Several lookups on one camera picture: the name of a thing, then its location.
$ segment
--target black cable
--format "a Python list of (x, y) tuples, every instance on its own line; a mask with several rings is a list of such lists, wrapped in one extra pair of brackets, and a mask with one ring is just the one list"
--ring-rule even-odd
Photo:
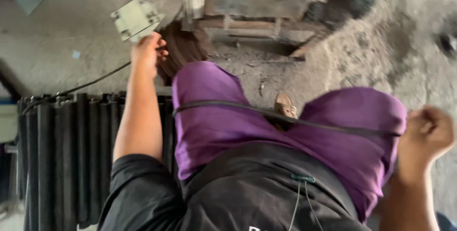
[(183, 111), (188, 108), (194, 108), (194, 107), (203, 107), (203, 106), (229, 106), (229, 107), (236, 107), (236, 108), (244, 108), (244, 109), (249, 109), (252, 111), (256, 111), (259, 113), (262, 113), (263, 115), (277, 118), (283, 121), (291, 122), (291, 123), (298, 123), (298, 124), (303, 124), (311, 127), (317, 127), (317, 128), (323, 128), (323, 129), (332, 129), (340, 132), (344, 132), (347, 134), (352, 134), (352, 135), (360, 135), (360, 136), (401, 136), (400, 134), (397, 134), (392, 131), (387, 131), (387, 130), (374, 130), (374, 129), (366, 129), (366, 128), (355, 128), (355, 127), (338, 127), (338, 126), (329, 126), (329, 125), (321, 125), (317, 123), (312, 123), (308, 122), (305, 120), (301, 119), (296, 119), (296, 118), (291, 118), (287, 117), (269, 110), (265, 109), (259, 109), (250, 105), (245, 105), (245, 104), (240, 104), (240, 103), (234, 103), (234, 102), (227, 102), (227, 101), (195, 101), (191, 103), (186, 103), (178, 107), (173, 111), (173, 117), (176, 116), (176, 114), (180, 111)]
[(105, 74), (105, 75), (103, 75), (103, 76), (101, 76), (101, 77), (95, 79), (94, 81), (91, 81), (91, 82), (89, 82), (89, 83), (85, 83), (85, 84), (83, 84), (83, 85), (81, 85), (81, 86), (79, 86), (79, 87), (72, 88), (72, 89), (70, 89), (70, 90), (66, 90), (66, 91), (63, 91), (63, 92), (61, 92), (61, 93), (57, 93), (57, 94), (55, 94), (55, 95), (53, 95), (53, 96), (46, 97), (46, 98), (44, 98), (44, 99), (42, 99), (42, 100), (39, 100), (39, 101), (36, 101), (36, 102), (31, 102), (30, 105), (27, 106), (27, 107), (23, 110), (23, 112), (22, 112), (21, 115), (24, 116), (28, 111), (30, 111), (30, 109), (32, 109), (33, 107), (38, 106), (38, 105), (40, 105), (40, 104), (42, 104), (42, 103), (48, 102), (48, 101), (50, 101), (50, 100), (53, 100), (53, 99), (55, 99), (55, 98), (57, 98), (57, 97), (59, 97), (59, 96), (63, 96), (63, 95), (72, 93), (72, 92), (74, 92), (74, 91), (76, 91), (76, 90), (79, 90), (79, 89), (81, 89), (81, 88), (86, 88), (86, 87), (88, 87), (88, 86), (90, 86), (90, 85), (93, 85), (93, 84), (95, 84), (95, 83), (97, 83), (97, 82), (99, 82), (99, 81), (101, 81), (101, 80), (103, 80), (103, 79), (105, 79), (105, 78), (107, 78), (107, 77), (113, 75), (114, 73), (116, 73), (116, 72), (122, 70), (123, 68), (129, 66), (131, 63), (132, 63), (132, 62), (129, 61), (128, 63), (126, 63), (126, 64), (120, 66), (120, 67), (117, 68), (116, 70), (113, 70), (113, 71), (111, 71), (111, 72), (109, 72), (109, 73), (107, 73), (107, 74)]

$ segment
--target fist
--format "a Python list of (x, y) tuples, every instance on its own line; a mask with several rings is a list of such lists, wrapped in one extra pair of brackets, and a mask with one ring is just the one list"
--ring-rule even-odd
[(164, 61), (168, 55), (165, 49), (159, 49), (166, 46), (165, 40), (161, 39), (161, 35), (157, 32), (152, 32), (151, 35), (143, 37), (136, 43), (131, 50), (132, 69), (146, 68), (153, 76), (156, 76), (156, 66), (159, 62)]
[(430, 170), (432, 163), (449, 151), (454, 142), (451, 117), (426, 105), (408, 114), (406, 132), (398, 144), (398, 175), (415, 182)]

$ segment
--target metal bar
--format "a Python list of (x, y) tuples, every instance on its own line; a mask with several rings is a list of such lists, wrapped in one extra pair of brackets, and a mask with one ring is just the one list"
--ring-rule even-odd
[(6, 152), (6, 144), (0, 145), (0, 204), (9, 199), (12, 154)]
[(111, 95), (110, 97), (110, 108), (111, 108), (111, 155), (114, 150), (114, 144), (116, 143), (117, 130), (119, 129), (119, 123), (121, 122), (121, 116), (119, 113), (119, 103), (117, 101), (117, 95)]
[(100, 218), (100, 102), (89, 102), (89, 223), (95, 225)]
[(55, 182), (54, 182), (54, 220), (55, 230), (64, 231), (64, 149), (63, 149), (63, 109), (60, 103), (55, 105), (54, 140), (55, 140)]
[[(199, 20), (198, 27), (200, 28), (225, 28), (226, 21), (223, 19), (210, 19), (210, 20)], [(267, 21), (228, 21), (229, 29), (275, 29), (274, 22)], [(280, 24), (281, 29), (287, 30), (306, 30), (318, 32), (325, 29), (322, 23), (307, 23), (307, 22), (293, 22), (289, 20), (283, 20)]]
[(62, 104), (62, 147), (63, 147), (63, 202), (64, 230), (75, 231), (77, 226), (77, 145), (75, 103)]
[(25, 197), (27, 189), (27, 173), (28, 173), (28, 154), (27, 154), (27, 117), (22, 115), (22, 111), (27, 107), (27, 99), (22, 98), (18, 104), (18, 113), (19, 113), (19, 157), (18, 157), (18, 192), (19, 199)]
[(87, 94), (76, 94), (78, 122), (78, 223), (89, 219), (89, 101)]
[(119, 114), (121, 116), (121, 120), (122, 120), (122, 116), (124, 115), (124, 110), (125, 110), (125, 104), (119, 105)]
[(164, 125), (163, 125), (163, 151), (164, 165), (170, 173), (173, 173), (173, 127), (172, 116), (173, 104), (171, 100), (165, 99), (164, 103)]
[(27, 113), (28, 202), (29, 225), (38, 229), (38, 127), (36, 109)]
[(111, 173), (111, 117), (110, 105), (100, 104), (100, 194), (101, 201), (105, 203), (110, 193)]
[(27, 177), (26, 181), (26, 193), (24, 194), (25, 197), (25, 216), (24, 216), (24, 231), (30, 231), (30, 188), (28, 186), (29, 180)]
[(54, 109), (38, 106), (38, 230), (54, 230)]

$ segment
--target machinery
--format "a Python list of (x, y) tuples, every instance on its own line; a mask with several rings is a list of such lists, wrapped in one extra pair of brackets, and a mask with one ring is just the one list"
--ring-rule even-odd
[(182, 29), (204, 29), (211, 41), (277, 43), (303, 57), (375, 0), (183, 0)]

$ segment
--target dirty floor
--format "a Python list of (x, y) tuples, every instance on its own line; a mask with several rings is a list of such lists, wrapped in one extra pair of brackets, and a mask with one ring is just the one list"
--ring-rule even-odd
[[(0, 58), (31, 94), (55, 93), (91, 81), (129, 60), (109, 14), (130, 0), (44, 0), (25, 16), (0, 0)], [(170, 21), (180, 0), (151, 0)], [(301, 109), (329, 90), (369, 86), (396, 95), (407, 108), (434, 104), (457, 117), (457, 59), (447, 59), (436, 35), (457, 20), (457, 0), (377, 0), (306, 55), (305, 61), (217, 44), (212, 60), (238, 76), (253, 105), (273, 106), (286, 92)], [(81, 52), (73, 59), (73, 50)], [(129, 69), (87, 88), (125, 89)], [(435, 208), (457, 220), (457, 148), (433, 170)]]

